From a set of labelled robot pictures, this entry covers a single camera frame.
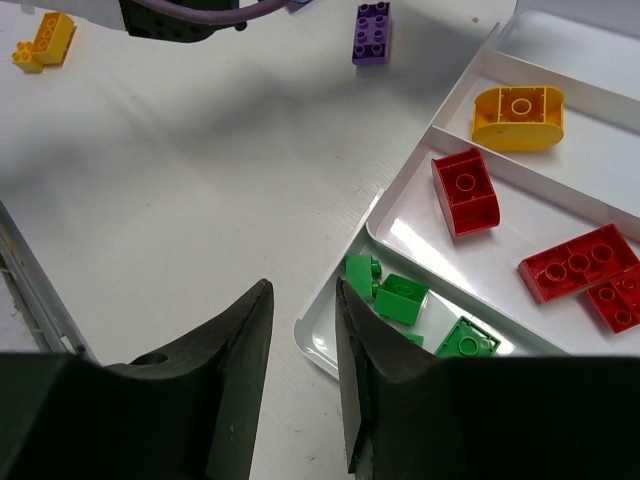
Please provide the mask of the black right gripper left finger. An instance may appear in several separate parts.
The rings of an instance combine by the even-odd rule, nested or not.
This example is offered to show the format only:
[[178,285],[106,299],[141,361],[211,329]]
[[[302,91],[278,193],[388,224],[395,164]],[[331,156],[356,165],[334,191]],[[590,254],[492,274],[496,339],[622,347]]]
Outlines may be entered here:
[[272,284],[128,364],[1,358],[5,479],[246,479],[270,349]]

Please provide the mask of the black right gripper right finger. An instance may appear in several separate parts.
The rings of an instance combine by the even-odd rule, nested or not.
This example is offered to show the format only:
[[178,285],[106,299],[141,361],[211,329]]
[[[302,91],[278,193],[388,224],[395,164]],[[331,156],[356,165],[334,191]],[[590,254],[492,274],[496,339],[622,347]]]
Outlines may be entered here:
[[338,280],[348,471],[358,479],[635,479],[635,357],[440,359]]

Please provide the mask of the green thin lego plate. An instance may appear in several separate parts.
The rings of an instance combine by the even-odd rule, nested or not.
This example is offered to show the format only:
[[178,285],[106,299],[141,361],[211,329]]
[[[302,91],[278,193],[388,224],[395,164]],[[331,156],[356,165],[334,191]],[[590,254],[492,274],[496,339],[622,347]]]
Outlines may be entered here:
[[501,341],[480,328],[468,318],[461,316],[436,350],[439,358],[491,357]]

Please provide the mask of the green lego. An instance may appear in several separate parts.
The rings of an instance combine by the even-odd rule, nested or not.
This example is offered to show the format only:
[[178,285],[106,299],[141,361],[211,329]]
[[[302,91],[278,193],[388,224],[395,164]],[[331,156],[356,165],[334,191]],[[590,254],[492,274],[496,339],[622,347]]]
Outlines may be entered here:
[[402,325],[414,326],[429,292],[426,284],[389,274],[378,289],[374,311]]

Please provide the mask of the small green lego brick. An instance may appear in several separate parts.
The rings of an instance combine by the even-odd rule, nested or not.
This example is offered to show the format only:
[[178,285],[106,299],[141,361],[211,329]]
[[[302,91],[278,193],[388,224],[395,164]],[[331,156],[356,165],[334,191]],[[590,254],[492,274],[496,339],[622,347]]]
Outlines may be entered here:
[[370,254],[349,255],[345,259],[346,280],[365,300],[372,301],[380,287],[382,267]]

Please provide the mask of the red half-round lego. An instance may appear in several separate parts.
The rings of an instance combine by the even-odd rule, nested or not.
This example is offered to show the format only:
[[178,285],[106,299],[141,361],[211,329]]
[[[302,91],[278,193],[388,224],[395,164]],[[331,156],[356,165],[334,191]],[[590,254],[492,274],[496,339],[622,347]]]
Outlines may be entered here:
[[431,160],[436,195],[453,239],[501,222],[498,197],[479,149]]

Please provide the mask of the red long lego brick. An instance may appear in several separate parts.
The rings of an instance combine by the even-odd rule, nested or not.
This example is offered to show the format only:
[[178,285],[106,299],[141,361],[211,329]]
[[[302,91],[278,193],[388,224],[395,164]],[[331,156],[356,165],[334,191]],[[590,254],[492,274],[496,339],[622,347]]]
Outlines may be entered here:
[[523,259],[518,265],[538,303],[584,290],[639,264],[615,224],[608,224]]

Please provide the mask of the small red square lego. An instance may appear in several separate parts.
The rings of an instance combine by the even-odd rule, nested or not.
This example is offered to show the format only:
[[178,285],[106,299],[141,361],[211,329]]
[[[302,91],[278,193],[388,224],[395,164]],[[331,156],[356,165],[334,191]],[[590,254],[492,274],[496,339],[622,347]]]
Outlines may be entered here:
[[639,266],[592,286],[586,294],[613,333],[639,325]]

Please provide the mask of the yellow round lego piece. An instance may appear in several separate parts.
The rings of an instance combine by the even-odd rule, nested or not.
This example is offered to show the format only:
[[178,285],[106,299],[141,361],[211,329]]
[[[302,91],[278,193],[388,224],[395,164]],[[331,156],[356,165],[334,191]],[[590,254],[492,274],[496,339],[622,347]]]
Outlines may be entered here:
[[495,87],[474,101],[472,141],[494,151],[536,152],[564,138],[564,93],[552,86]]

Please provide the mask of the purple lego plate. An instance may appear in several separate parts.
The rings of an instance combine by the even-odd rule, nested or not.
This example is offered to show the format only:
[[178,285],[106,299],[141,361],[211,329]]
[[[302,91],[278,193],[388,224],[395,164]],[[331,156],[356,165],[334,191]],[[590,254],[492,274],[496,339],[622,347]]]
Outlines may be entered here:
[[391,3],[360,4],[357,9],[352,63],[356,67],[384,65],[390,55]]

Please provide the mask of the yellow lego brick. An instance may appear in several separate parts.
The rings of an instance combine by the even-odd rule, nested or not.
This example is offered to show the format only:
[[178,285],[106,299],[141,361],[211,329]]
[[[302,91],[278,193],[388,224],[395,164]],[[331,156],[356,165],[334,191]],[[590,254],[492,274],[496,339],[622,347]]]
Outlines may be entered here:
[[67,14],[45,13],[34,40],[16,44],[11,56],[13,65],[27,74],[62,65],[75,31],[76,23]]

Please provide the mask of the green square lego brick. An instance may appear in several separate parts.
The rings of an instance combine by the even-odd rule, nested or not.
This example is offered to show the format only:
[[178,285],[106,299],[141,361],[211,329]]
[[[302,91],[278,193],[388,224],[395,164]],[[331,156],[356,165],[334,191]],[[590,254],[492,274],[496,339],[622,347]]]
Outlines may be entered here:
[[417,334],[406,333],[405,337],[410,340],[413,344],[422,347],[424,342],[424,337]]

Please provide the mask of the purple tall lego brick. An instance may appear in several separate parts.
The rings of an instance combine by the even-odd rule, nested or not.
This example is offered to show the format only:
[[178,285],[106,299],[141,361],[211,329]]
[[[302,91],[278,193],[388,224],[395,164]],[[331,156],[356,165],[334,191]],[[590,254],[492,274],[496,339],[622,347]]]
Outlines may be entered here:
[[289,9],[299,9],[302,8],[303,6],[311,3],[313,0],[293,0],[289,5],[288,8]]

